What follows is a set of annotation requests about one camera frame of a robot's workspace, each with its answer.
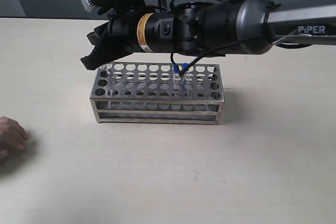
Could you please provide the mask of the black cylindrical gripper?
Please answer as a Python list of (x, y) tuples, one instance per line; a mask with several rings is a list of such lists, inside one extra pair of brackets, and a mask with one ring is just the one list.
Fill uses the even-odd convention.
[(109, 22), (87, 34), (94, 46), (80, 59), (87, 70), (124, 58), (136, 52), (172, 53), (174, 46), (174, 15), (128, 12), (126, 19), (114, 14)]

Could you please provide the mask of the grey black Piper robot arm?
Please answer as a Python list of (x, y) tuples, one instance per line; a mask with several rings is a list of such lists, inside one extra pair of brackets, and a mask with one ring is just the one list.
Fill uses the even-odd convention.
[(135, 10), (88, 34), (88, 70), (136, 52), (192, 56), (261, 55), (272, 46), (298, 49), (335, 44), (335, 0), (275, 4), (271, 0), (186, 3), (170, 12)]

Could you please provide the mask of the person's bare hand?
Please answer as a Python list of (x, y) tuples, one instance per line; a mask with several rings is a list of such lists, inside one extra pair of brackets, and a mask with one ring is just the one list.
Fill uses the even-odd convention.
[(9, 148), (23, 150), (28, 133), (14, 119), (1, 116), (1, 159), (9, 155)]

